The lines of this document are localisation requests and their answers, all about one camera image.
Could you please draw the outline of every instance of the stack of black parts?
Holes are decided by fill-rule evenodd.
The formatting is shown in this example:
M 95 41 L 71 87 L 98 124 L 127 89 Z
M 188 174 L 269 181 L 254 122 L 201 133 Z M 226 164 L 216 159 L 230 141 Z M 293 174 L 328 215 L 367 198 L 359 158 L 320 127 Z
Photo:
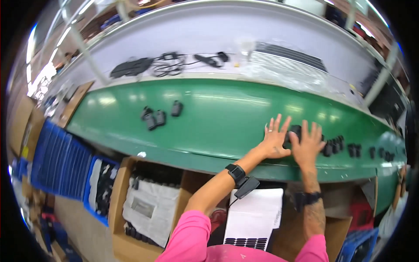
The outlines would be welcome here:
M 114 167 L 114 164 L 103 162 L 99 174 L 96 193 L 96 213 L 104 217 L 108 217 L 109 213 L 109 203 L 111 201 L 112 187 L 115 182 L 114 178 L 111 178 L 112 170 Z

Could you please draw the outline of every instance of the metal pole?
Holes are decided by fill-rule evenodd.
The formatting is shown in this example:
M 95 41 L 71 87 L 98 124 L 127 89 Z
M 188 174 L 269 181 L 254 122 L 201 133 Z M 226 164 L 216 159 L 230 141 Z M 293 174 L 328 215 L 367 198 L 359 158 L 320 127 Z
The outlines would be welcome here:
M 62 0 L 59 0 L 59 3 L 61 5 L 62 19 L 64 20 L 66 24 L 70 24 L 70 18 L 67 15 L 67 8 L 63 5 Z M 89 50 L 87 50 L 86 44 L 84 43 L 83 37 L 81 36 L 80 32 L 76 28 L 74 28 L 74 26 L 70 26 L 70 27 L 71 27 L 70 33 L 73 37 L 73 40 L 76 42 L 76 44 L 80 48 L 81 53 L 83 53 L 83 55 L 85 56 L 86 61 L 89 63 L 96 77 L 104 86 L 106 86 L 109 83 L 108 79 L 102 74 L 102 72 L 99 70 L 93 58 L 90 56 L 90 52 Z
M 354 27 L 356 13 L 356 0 L 351 0 L 351 9 L 349 10 L 348 17 L 346 18 L 345 29 L 352 29 Z
M 129 21 L 125 2 L 118 1 L 116 3 L 116 10 L 118 11 L 119 17 L 122 19 L 122 22 L 126 23 Z
M 396 41 L 393 42 L 390 53 L 388 54 L 386 65 L 381 69 L 380 74 L 377 77 L 377 80 L 372 85 L 370 91 L 367 93 L 364 99 L 364 105 L 369 107 L 372 102 L 377 98 L 378 94 L 383 89 L 385 82 L 390 76 L 391 69 L 393 68 L 398 53 L 399 47 Z

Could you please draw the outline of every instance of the red object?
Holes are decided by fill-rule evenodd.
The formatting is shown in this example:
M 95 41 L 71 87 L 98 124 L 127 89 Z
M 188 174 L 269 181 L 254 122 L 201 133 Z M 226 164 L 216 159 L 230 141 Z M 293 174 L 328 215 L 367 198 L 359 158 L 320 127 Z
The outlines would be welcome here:
M 351 204 L 352 222 L 348 232 L 374 228 L 374 213 L 368 202 Z

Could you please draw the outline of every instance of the blue plastic crate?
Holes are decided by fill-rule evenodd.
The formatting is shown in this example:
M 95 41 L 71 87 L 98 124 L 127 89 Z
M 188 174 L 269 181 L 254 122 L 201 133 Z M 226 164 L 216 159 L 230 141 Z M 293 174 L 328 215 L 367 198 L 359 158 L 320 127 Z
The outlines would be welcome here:
M 102 156 L 94 156 L 93 158 L 92 158 L 92 162 L 90 163 L 90 168 L 89 168 L 89 173 L 88 173 L 88 176 L 87 176 L 87 179 L 86 179 L 86 186 L 85 186 L 85 188 L 84 188 L 84 197 L 83 197 L 83 205 L 84 205 L 84 208 L 92 215 L 92 216 L 94 216 L 97 220 L 99 220 L 102 224 L 104 224 L 106 227 L 109 227 L 109 224 L 108 224 L 108 219 L 106 218 L 106 217 L 104 217 L 104 216 L 101 216 L 101 215 L 99 215 L 98 213 L 96 213 L 94 210 L 92 210 L 91 209 L 91 207 L 90 207 L 90 205 L 89 205 L 89 194 L 90 194 L 90 188 L 91 188 L 91 186 L 90 186 L 90 182 L 89 182 L 89 180 L 90 180 L 90 177 L 91 177 L 91 175 L 92 175 L 92 171 L 93 171 L 93 166 L 95 165 L 95 162 L 96 162 L 96 160 L 102 160 L 103 162 L 105 162 L 105 163 L 108 163 L 108 164 L 112 164 L 112 165 L 115 165 L 115 168 L 116 169 L 119 169 L 119 163 L 117 163 L 117 162 L 115 162 L 115 161 L 113 161 L 113 160 L 111 160 L 111 159 L 108 159 L 108 158 L 105 158 L 105 157 L 102 157 Z
M 363 251 L 365 255 L 363 255 L 362 262 L 368 262 L 377 241 L 377 236 L 378 228 L 348 233 L 336 262 L 350 262 L 357 252 L 361 252 L 358 247 L 363 244 L 368 245 L 368 247 L 367 250 Z
M 47 120 L 36 145 L 31 184 L 47 193 L 81 201 L 91 158 L 85 145 Z

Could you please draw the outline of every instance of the packaging material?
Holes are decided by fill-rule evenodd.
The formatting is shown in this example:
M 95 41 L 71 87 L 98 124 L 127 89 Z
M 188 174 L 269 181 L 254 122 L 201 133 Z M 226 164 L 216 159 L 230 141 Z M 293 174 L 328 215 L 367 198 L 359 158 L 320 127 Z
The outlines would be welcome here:
M 162 248 L 147 244 L 125 235 L 122 217 L 123 206 L 129 188 L 129 178 L 137 161 L 144 161 L 138 157 L 124 158 L 115 179 L 109 208 L 109 228 L 112 233 L 114 256 L 121 262 L 154 261 L 163 251 Z M 209 180 L 208 175 L 185 171 L 182 176 L 181 188 L 176 203 L 171 232 L 175 228 L 180 216 L 185 210 L 189 198 Z
M 27 198 L 29 201 L 32 200 L 34 188 L 28 181 L 27 176 L 22 177 L 22 196 Z
M 146 181 L 130 187 L 122 216 L 137 232 L 165 247 L 170 234 L 179 189 Z
M 326 252 L 329 261 L 335 261 L 345 241 L 351 217 L 333 218 L 326 216 Z M 306 243 L 303 232 L 303 212 L 297 213 L 292 205 L 286 205 L 282 221 L 272 247 L 272 253 L 292 262 Z
M 28 96 L 22 97 L 22 100 L 16 109 L 16 114 L 8 134 L 10 148 L 19 157 L 21 156 L 22 141 L 25 135 L 26 126 L 34 107 L 35 104 L 32 99 Z
M 78 105 L 83 100 L 84 96 L 86 95 L 89 88 L 93 85 L 93 83 L 94 81 L 91 81 L 91 82 L 82 84 L 77 88 L 77 91 L 74 93 L 74 95 L 68 102 L 67 106 L 64 108 L 63 113 L 59 117 L 58 124 L 57 124 L 59 127 L 65 128 L 67 126 L 67 124 L 71 120 L 71 117 L 76 111 Z
M 29 117 L 22 145 L 22 157 L 26 158 L 29 162 L 34 160 L 36 144 L 38 143 L 39 134 L 41 133 L 44 122 L 45 117 L 43 112 L 34 108 Z
M 297 91 L 335 93 L 326 86 L 329 74 L 321 59 L 296 48 L 284 47 L 282 42 L 255 42 L 254 49 L 241 50 L 247 62 L 241 63 L 245 77 L 273 82 Z

